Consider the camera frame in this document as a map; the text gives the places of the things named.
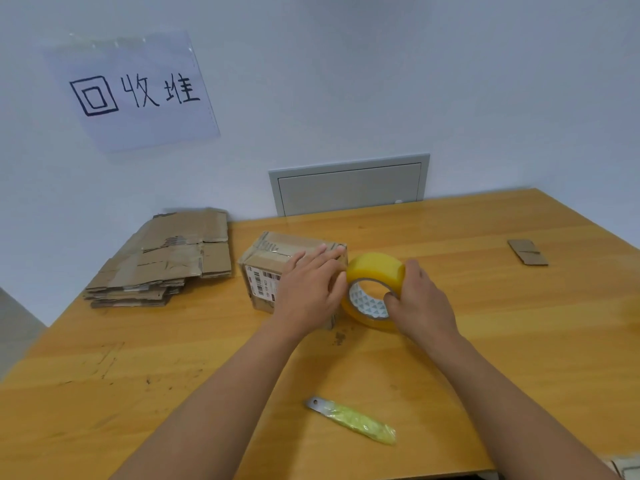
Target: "white wall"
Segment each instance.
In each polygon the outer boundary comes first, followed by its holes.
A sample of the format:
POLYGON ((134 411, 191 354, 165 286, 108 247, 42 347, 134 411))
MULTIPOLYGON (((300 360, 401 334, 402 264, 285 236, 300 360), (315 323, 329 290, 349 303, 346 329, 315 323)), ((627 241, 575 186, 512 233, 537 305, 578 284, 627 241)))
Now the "white wall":
POLYGON ((427 196, 536 185, 638 246, 639 16, 640 0, 3 0, 0 285, 50 324, 165 207, 272 216, 269 169, 422 152, 427 196), (189 31, 222 137, 97 152, 37 45, 163 29, 189 31))

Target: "hand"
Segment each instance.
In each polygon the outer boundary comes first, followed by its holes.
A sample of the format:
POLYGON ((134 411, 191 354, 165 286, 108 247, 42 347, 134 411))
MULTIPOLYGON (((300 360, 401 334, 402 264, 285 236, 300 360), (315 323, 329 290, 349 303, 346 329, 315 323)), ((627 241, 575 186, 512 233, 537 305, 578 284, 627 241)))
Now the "hand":
POLYGON ((322 244, 310 253, 293 255, 286 263, 273 318, 295 338, 301 340, 329 320, 347 293, 346 266, 336 261, 344 252, 342 246, 327 251, 322 244))
POLYGON ((431 355, 438 347, 447 347, 460 337, 456 316, 447 295, 431 281, 418 261, 410 259, 404 268, 401 298, 391 293, 385 295, 389 318, 398 330, 431 355))

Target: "yellow packing tape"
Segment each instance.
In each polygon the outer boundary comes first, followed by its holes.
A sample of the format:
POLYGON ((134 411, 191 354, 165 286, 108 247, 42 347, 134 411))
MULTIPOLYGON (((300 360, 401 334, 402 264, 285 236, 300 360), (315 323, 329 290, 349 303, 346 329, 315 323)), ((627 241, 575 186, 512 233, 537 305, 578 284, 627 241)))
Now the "yellow packing tape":
POLYGON ((342 299, 344 310, 357 321, 379 330, 396 330, 384 301, 366 294, 360 286, 362 281, 379 282, 400 298, 404 264, 382 253, 366 253, 356 257, 347 266, 349 291, 342 299))

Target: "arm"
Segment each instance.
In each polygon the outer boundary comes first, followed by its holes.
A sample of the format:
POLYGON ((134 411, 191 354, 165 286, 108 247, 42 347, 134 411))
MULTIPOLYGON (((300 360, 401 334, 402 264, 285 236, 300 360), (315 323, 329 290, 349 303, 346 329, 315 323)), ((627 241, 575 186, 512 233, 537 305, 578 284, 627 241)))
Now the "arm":
POLYGON ((267 399, 300 340, 346 292, 344 249, 320 246, 287 263, 274 314, 160 425, 111 477, 231 479, 267 399), (330 281, 338 274, 330 289, 330 281))
POLYGON ((501 474, 509 480, 618 478, 459 334, 449 300, 416 261, 406 263, 401 299, 388 294, 385 303, 398 329, 449 380, 501 474))

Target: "person's left arm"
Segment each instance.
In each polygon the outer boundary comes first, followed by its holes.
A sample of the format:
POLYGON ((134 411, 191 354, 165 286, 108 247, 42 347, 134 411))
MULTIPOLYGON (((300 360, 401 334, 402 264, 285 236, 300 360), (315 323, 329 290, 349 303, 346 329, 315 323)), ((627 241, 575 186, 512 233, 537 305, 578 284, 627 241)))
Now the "person's left arm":
POLYGON ((344 248, 287 263, 275 312, 142 443, 111 480, 231 479, 289 356, 337 309, 347 289, 344 248), (333 277, 338 277, 330 286, 333 277))

